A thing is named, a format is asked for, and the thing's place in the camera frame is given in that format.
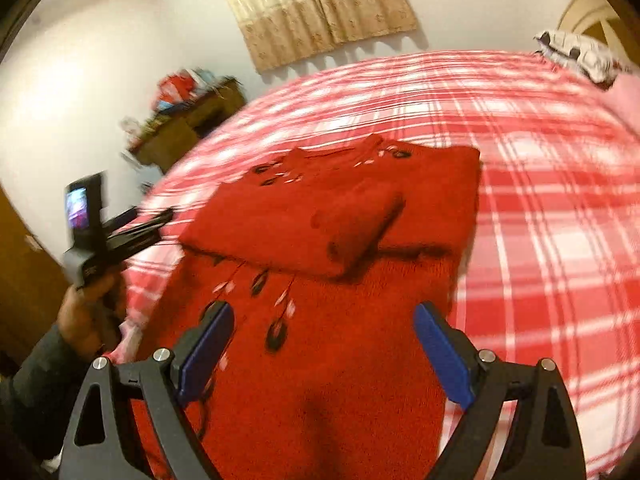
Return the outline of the person's left hand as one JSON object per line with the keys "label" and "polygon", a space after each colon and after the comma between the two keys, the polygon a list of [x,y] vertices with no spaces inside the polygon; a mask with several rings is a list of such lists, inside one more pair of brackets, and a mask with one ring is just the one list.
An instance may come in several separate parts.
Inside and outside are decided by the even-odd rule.
{"label": "person's left hand", "polygon": [[84,361],[113,351],[122,341],[126,289],[120,266],[89,286],[66,290],[56,324],[66,344]]}

